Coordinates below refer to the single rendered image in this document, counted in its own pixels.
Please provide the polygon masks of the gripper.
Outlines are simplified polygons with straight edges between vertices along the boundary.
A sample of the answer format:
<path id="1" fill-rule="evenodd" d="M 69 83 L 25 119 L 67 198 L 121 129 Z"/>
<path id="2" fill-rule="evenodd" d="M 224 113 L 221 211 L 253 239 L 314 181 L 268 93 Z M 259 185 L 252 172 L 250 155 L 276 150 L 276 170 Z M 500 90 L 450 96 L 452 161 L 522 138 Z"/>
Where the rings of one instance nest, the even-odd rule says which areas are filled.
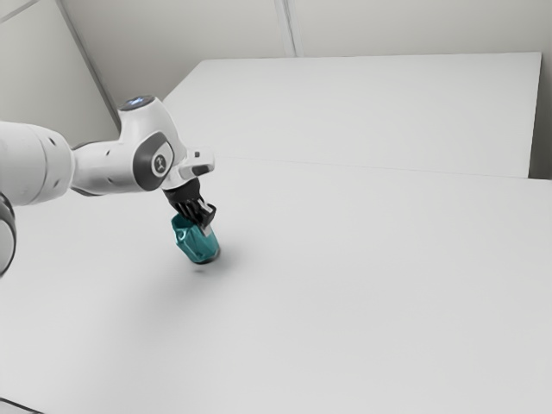
<path id="1" fill-rule="evenodd" d="M 169 204 L 191 223 L 202 223 L 201 229 L 205 236 L 212 233 L 211 223 L 216 214 L 216 207 L 204 201 L 200 194 L 200 181 L 190 180 L 185 184 L 164 190 Z"/>

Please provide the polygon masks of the teal faceted mug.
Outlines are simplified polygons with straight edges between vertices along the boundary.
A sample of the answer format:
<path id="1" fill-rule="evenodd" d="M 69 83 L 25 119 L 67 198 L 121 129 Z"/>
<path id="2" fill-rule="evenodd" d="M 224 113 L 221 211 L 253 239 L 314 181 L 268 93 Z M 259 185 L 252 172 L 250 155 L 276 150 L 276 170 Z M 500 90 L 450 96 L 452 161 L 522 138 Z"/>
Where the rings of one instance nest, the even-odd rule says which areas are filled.
<path id="1" fill-rule="evenodd" d="M 210 263 L 220 254 L 220 246 L 213 230 L 209 236 L 205 236 L 199 225 L 191 223 L 180 214 L 172 218 L 171 224 L 176 245 L 193 263 Z"/>

